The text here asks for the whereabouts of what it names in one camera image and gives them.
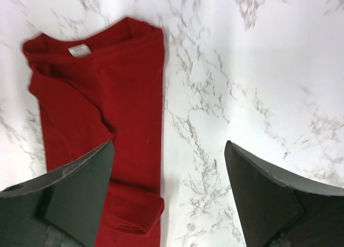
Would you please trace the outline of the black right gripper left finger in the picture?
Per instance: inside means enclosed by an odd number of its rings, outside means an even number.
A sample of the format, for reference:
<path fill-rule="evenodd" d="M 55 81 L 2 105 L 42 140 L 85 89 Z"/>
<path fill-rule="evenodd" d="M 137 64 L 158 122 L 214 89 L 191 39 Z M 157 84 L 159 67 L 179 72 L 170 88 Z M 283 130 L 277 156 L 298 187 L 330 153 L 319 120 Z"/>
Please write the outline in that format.
<path fill-rule="evenodd" d="M 95 246 L 114 158 L 111 142 L 1 191 L 1 246 Z"/>

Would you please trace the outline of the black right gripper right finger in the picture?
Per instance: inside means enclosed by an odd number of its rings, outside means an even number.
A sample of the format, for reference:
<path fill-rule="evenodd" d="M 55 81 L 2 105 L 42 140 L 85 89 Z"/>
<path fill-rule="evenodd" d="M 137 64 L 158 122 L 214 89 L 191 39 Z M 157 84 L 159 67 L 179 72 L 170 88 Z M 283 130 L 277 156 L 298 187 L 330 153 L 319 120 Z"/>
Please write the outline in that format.
<path fill-rule="evenodd" d="M 343 188 L 227 141 L 225 162 L 247 246 L 343 246 Z"/>

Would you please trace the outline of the dark red t-shirt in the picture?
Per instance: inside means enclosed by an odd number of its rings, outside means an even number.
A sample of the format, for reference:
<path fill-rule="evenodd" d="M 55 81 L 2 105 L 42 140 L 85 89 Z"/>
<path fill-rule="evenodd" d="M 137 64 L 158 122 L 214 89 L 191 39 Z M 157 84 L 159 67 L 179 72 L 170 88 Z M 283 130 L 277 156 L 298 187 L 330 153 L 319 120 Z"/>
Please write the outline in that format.
<path fill-rule="evenodd" d="M 83 40 L 23 43 L 52 171 L 112 141 L 97 246 L 159 246 L 163 31 L 130 17 Z"/>

